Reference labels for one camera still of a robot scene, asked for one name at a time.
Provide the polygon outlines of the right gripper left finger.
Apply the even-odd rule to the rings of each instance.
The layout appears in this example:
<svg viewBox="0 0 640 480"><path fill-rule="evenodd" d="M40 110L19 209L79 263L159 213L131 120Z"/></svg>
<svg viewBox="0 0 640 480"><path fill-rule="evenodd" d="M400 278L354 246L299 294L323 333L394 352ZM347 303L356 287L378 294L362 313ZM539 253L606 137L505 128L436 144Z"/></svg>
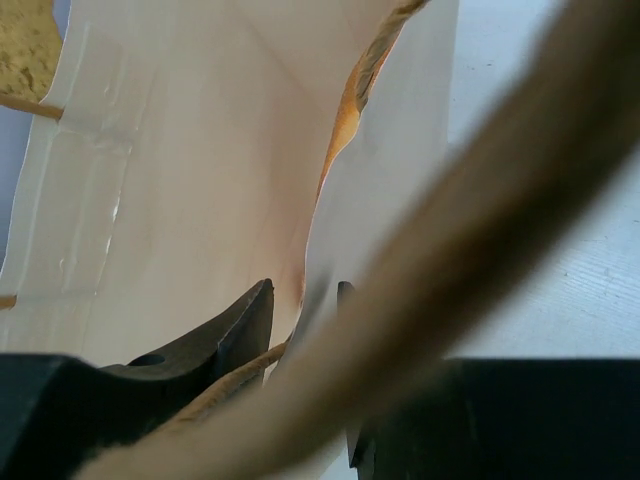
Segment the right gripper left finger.
<svg viewBox="0 0 640 480"><path fill-rule="evenodd" d="M273 283L261 280L211 320L126 365L103 370L152 387L163 399L193 398L268 350L273 310Z"/></svg>

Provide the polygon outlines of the beige paper bag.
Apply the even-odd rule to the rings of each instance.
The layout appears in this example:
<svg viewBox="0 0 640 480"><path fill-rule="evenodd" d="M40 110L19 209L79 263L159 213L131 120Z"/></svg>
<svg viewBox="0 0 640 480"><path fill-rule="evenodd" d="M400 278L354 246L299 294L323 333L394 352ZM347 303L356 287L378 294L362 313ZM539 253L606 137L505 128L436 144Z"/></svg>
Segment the beige paper bag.
<svg viewBox="0 0 640 480"><path fill-rule="evenodd" d="M316 478L447 356L639 343L639 5L481 4L528 47L448 141L455 1L75 1L1 268L5 479ZM346 81L360 122L316 198ZM105 372L274 286L193 398Z"/></svg>

